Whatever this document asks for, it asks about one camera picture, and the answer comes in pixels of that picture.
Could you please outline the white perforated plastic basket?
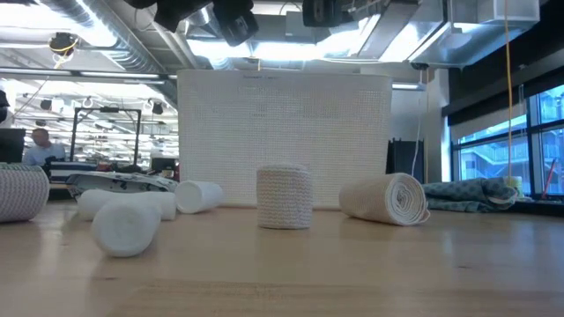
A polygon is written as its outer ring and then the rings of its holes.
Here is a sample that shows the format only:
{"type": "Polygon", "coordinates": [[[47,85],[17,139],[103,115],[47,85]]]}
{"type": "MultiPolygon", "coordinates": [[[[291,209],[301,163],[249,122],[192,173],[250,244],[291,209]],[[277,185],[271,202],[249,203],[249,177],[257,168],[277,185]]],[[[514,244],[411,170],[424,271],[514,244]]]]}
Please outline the white perforated plastic basket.
{"type": "Polygon", "coordinates": [[[256,171],[269,164],[305,166],[321,209],[386,172],[390,77],[182,70],[177,92],[181,178],[219,184],[227,205],[256,204],[256,171]]]}

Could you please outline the cream knitted bandage roll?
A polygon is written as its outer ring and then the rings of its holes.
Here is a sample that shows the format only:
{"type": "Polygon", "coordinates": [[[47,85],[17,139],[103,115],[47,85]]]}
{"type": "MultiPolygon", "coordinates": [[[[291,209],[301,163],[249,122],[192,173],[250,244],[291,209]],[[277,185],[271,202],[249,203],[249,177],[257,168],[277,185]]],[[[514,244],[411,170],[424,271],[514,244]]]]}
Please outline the cream knitted bandage roll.
{"type": "Polygon", "coordinates": [[[301,230],[311,226],[313,181],[305,166],[270,164],[256,172],[259,227],[301,230]]]}

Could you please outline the beige elastic bandage roll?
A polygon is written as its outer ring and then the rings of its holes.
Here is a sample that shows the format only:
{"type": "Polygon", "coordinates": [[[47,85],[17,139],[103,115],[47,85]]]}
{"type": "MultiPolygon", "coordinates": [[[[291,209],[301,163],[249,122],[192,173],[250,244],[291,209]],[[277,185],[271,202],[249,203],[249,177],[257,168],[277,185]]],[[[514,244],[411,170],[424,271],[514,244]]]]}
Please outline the beige elastic bandage roll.
{"type": "Polygon", "coordinates": [[[341,211],[349,217],[388,225],[413,226],[430,218],[422,185],[406,173],[344,185],[338,201],[341,211]]]}

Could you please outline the ring-patterned grey packet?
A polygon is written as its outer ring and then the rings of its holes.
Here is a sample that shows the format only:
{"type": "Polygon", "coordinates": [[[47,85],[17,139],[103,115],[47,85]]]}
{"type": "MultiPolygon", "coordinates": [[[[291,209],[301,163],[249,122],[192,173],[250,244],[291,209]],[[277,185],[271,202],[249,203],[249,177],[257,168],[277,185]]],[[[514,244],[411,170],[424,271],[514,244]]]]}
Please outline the ring-patterned grey packet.
{"type": "Polygon", "coordinates": [[[174,192],[178,182],[141,173],[81,172],[66,180],[70,194],[76,198],[90,189],[116,193],[174,192]]]}

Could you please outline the grey mesh bandage roll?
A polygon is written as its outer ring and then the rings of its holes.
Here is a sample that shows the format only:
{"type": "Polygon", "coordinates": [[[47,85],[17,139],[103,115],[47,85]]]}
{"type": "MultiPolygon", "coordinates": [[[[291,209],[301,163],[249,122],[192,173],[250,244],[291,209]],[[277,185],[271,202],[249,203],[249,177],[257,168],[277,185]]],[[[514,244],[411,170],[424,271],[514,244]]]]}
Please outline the grey mesh bandage roll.
{"type": "Polygon", "coordinates": [[[40,166],[0,163],[0,224],[28,221],[45,207],[48,176],[40,166]]]}

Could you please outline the black standing panel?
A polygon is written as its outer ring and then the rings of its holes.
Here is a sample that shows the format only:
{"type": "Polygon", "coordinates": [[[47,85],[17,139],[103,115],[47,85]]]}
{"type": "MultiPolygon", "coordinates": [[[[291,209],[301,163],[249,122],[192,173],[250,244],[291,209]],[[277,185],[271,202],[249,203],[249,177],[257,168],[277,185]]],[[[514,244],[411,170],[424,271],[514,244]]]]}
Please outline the black standing panel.
{"type": "Polygon", "coordinates": [[[407,173],[420,183],[426,181],[423,141],[388,141],[386,174],[407,173]]]}

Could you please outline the grey ceiling box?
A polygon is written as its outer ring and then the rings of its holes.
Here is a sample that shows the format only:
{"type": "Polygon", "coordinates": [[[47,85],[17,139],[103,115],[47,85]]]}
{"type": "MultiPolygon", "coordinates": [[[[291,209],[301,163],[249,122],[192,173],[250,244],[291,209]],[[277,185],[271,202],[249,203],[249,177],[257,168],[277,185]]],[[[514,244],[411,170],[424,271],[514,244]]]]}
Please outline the grey ceiling box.
{"type": "Polygon", "coordinates": [[[313,37],[313,30],[304,25],[300,11],[288,11],[286,13],[286,36],[294,38],[313,37]]]}

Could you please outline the teal patterned folded cloth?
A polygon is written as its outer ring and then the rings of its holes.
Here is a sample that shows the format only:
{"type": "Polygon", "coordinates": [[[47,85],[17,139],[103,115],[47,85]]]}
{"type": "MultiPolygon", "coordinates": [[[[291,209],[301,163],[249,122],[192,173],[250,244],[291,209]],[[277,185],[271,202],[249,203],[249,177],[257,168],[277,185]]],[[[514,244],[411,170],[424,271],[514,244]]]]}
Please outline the teal patterned folded cloth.
{"type": "Polygon", "coordinates": [[[431,210],[497,212],[512,207],[518,197],[503,178],[428,183],[423,189],[431,210]]]}

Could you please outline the blue striped box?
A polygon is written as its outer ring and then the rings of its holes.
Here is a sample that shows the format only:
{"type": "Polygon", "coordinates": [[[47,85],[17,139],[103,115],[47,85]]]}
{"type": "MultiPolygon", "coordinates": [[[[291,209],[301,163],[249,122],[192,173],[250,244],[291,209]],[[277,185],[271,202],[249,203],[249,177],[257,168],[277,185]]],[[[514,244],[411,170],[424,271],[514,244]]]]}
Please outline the blue striped box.
{"type": "Polygon", "coordinates": [[[52,183],[65,183],[67,179],[82,172],[96,171],[98,165],[86,162],[51,162],[48,168],[49,179],[52,183]]]}

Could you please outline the person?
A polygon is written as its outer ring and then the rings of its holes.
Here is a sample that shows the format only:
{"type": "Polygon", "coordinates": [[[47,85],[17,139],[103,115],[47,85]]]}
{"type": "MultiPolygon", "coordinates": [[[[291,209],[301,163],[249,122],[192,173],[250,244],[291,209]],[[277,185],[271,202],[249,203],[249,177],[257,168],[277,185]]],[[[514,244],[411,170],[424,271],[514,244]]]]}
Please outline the person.
{"type": "Polygon", "coordinates": [[[50,141],[49,133],[45,129],[34,129],[31,138],[34,146],[29,148],[22,158],[22,163],[28,166],[44,166],[49,158],[65,161],[66,152],[62,144],[50,141]]]}

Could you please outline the red stick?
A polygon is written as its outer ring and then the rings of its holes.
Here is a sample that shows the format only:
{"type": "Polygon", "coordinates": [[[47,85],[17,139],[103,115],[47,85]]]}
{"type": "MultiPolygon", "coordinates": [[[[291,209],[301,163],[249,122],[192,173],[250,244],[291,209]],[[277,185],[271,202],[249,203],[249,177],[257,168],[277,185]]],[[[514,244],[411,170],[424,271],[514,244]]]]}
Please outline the red stick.
{"type": "Polygon", "coordinates": [[[541,196],[541,199],[543,199],[543,200],[546,199],[546,197],[547,197],[555,166],[556,166],[556,158],[553,159],[551,167],[550,167],[549,172],[548,172],[548,175],[547,175],[546,180],[545,180],[544,190],[543,190],[543,193],[542,193],[542,196],[541,196]]]}

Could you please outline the black monitor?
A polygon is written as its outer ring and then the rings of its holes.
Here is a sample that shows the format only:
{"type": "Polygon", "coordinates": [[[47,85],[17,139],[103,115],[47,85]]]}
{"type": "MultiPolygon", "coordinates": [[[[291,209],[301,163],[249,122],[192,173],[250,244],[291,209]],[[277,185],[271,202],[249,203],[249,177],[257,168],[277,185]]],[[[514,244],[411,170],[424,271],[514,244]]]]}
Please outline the black monitor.
{"type": "Polygon", "coordinates": [[[25,129],[0,129],[0,163],[21,163],[25,129]]]}

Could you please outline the black background rig frame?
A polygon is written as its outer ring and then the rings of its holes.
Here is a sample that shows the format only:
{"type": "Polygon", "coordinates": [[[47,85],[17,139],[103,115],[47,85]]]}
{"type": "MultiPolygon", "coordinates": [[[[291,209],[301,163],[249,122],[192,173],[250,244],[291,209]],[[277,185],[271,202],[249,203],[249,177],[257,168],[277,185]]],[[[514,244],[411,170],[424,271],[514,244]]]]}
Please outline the black background rig frame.
{"type": "Polygon", "coordinates": [[[141,120],[142,112],[139,109],[128,109],[119,107],[75,107],[74,116],[72,122],[71,130],[71,141],[70,141],[70,154],[69,161],[73,162],[75,158],[75,148],[76,148],[76,138],[78,133],[78,125],[84,120],[88,119],[92,112],[100,112],[106,114],[118,114],[120,112],[125,113],[129,116],[135,128],[135,144],[134,144],[134,154],[133,154],[133,164],[137,165],[138,154],[139,154],[139,136],[141,132],[141,120]]]}

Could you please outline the black aluminium table frame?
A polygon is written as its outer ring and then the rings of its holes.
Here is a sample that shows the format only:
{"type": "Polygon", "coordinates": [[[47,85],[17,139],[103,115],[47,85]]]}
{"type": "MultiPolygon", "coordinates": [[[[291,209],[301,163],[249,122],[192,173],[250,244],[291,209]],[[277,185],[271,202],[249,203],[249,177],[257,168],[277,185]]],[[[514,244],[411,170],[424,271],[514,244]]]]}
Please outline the black aluminium table frame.
{"type": "Polygon", "coordinates": [[[564,203],[550,201],[516,202],[513,210],[529,215],[564,217],[564,203]]]}

